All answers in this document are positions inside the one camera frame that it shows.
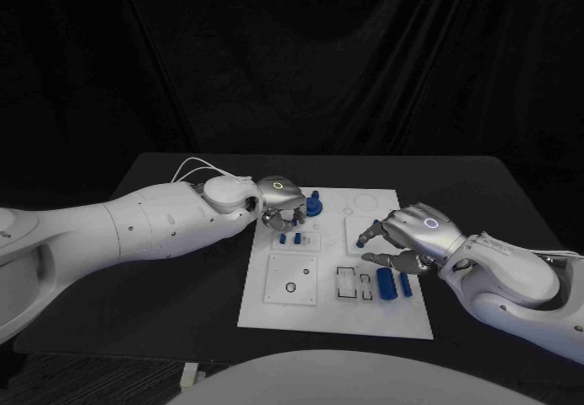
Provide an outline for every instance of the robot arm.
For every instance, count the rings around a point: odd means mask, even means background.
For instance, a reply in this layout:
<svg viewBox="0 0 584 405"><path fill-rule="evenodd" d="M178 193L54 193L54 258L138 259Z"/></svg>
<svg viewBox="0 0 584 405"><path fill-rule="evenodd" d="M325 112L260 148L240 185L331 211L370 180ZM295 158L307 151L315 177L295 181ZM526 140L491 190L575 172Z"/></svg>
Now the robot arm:
<svg viewBox="0 0 584 405"><path fill-rule="evenodd" d="M285 230L281 212L305 218L305 198L282 177L255 184L220 175L193 186L158 184L83 207L0 208L0 342L80 277L113 264L167 259L229 238L258 218Z"/></svg>
<svg viewBox="0 0 584 405"><path fill-rule="evenodd" d="M363 260L409 274L436 270L477 320L584 364L581 256L529 251L485 233L467 237L422 203L392 211L359 242L376 235L406 250L396 256L366 253Z"/></svg>

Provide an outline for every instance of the white board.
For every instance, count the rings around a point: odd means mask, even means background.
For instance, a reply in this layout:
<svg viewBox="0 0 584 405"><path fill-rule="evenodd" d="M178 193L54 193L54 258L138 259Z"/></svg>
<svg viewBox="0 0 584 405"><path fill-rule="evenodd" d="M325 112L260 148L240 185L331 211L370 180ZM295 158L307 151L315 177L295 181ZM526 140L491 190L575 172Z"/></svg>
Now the white board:
<svg viewBox="0 0 584 405"><path fill-rule="evenodd" d="M285 247L279 244L279 232L268 229L260 222L255 226L252 241L252 254L246 271L245 291L240 301L237 326L265 329L282 329L305 332L331 332L356 335L370 335L399 338L432 339L432 330L425 312L423 296L419 289L416 276L408 276L412 296L405 297L399 284L397 272L393 271L393 280L397 289L397 298L384 301L379 298L376 270L379 265L364 262L360 254L386 252L396 254L392 245L379 236L369 241L364 248L359 249L351 244L356 237L371 225L374 219L383 219L389 211L399 209L397 197L393 190L334 189L324 187L301 187L304 195L311 191L320 193L322 212L294 229L285 236ZM297 245L294 248L292 238L299 234L320 235L314 246ZM315 259L315 270L309 270L309 276L315 277L314 284L295 286L294 292L286 292L284 287L288 278L269 274L269 259L272 255L295 257L284 260L286 268L292 271L307 265L309 258ZM361 294L356 300L337 298L337 267L354 269L354 285L360 285L360 275L369 275L370 291L373 300L363 300ZM309 296L309 285L315 286L315 305L305 298ZM266 302L276 291L276 303ZM298 304L282 304L284 300L298 294Z"/></svg>

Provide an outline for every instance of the cable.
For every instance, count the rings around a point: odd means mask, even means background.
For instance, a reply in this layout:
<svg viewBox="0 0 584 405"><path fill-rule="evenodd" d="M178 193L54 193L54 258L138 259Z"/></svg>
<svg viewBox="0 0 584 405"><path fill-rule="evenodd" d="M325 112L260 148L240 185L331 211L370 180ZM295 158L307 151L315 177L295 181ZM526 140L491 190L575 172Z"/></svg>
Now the cable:
<svg viewBox="0 0 584 405"><path fill-rule="evenodd" d="M203 166L203 167L197 167L196 169L193 169L177 181L183 181L185 179L185 177L188 177L191 175L191 173L194 173L197 170L203 170L203 169L210 169L210 170L217 170L216 167L210 167L210 166Z"/></svg>
<svg viewBox="0 0 584 405"><path fill-rule="evenodd" d="M175 177L178 176L180 169L183 168L184 163L185 163L188 160L197 160L198 162L201 162L201 163L206 164L204 167L209 167L209 168L214 169L219 173L222 173L222 174L226 175L226 176L236 177L236 176L232 175L227 171L224 171L223 169L219 169L217 167L214 167L214 166L213 166L209 162L206 162L203 159L190 157L190 158L187 158L187 159L180 163L178 170L175 171L174 176L173 176L173 180L170 181L171 183L174 183L174 179L175 179Z"/></svg>
<svg viewBox="0 0 584 405"><path fill-rule="evenodd" d="M519 247L511 245L507 242L503 242L501 240L497 240L487 232L483 232L481 235L493 240L494 242L511 247L513 249L517 249L519 251L529 251L534 255L543 255L543 256L559 256L559 257L576 257L579 259L584 259L584 256L579 255L575 251L536 251L533 249L526 249L524 247Z"/></svg>

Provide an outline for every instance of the table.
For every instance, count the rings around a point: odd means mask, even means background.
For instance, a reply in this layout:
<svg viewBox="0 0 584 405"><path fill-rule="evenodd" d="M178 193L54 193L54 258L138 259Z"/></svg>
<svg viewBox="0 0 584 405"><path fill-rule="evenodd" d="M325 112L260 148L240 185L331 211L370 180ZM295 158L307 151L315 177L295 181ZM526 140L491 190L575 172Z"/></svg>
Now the table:
<svg viewBox="0 0 584 405"><path fill-rule="evenodd" d="M395 189L402 206L429 204L467 235L484 230L513 245L562 247L496 158L197 156L255 180L281 175L298 186ZM168 182L185 157L139 155L112 198ZM188 180L209 176L201 170ZM18 335L15 350L236 364L292 350L343 349L422 360L504 386L581 383L582 366L475 321L435 274L419 278L432 341L237 328L252 240L253 224L185 256L92 273Z"/></svg>

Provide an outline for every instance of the blue block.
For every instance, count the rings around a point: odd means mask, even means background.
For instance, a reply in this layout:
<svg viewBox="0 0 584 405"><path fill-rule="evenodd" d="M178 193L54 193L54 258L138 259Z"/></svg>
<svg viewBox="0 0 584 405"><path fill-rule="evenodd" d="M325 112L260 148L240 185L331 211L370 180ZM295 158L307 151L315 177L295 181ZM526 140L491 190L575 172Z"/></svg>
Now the blue block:
<svg viewBox="0 0 584 405"><path fill-rule="evenodd" d="M397 290L395 288L392 269L382 267L377 269L379 296L382 300L395 300Z"/></svg>
<svg viewBox="0 0 584 405"><path fill-rule="evenodd" d="M409 280L408 280L406 273L399 273L399 281L400 281L400 287L403 288L403 295L406 297L410 297L410 287L409 287Z"/></svg>

